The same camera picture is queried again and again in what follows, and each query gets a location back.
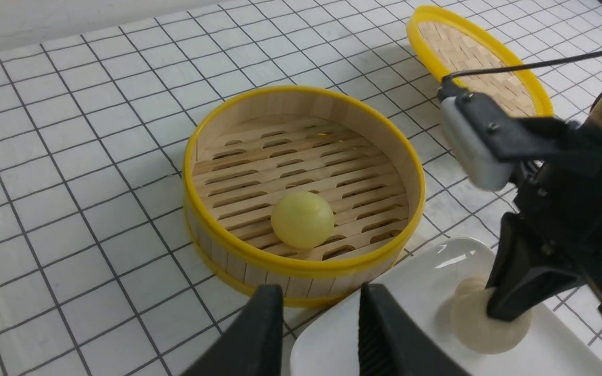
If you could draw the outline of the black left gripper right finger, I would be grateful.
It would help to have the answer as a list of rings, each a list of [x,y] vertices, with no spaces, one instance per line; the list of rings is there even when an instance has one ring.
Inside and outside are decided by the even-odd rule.
[[[467,375],[382,284],[363,284],[358,315],[360,375]]]

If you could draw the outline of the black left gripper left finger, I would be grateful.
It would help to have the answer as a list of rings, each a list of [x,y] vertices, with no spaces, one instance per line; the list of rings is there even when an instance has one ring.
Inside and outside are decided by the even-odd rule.
[[[280,375],[283,293],[263,284],[213,345],[183,375]]]

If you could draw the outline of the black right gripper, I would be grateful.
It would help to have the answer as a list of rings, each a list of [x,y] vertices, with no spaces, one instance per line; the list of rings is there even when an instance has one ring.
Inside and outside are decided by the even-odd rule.
[[[587,286],[602,315],[602,128],[588,123],[515,121],[518,214],[500,220],[487,288],[489,318],[512,322],[533,307]],[[595,260],[592,281],[575,260]]]

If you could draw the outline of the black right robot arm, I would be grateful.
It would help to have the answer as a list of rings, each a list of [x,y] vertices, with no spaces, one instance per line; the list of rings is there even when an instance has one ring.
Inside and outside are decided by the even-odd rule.
[[[602,93],[579,127],[552,119],[532,123],[562,152],[581,151],[585,159],[545,157],[535,170],[518,167],[519,212],[501,220],[487,314],[511,322],[552,295],[586,284],[602,315]]]

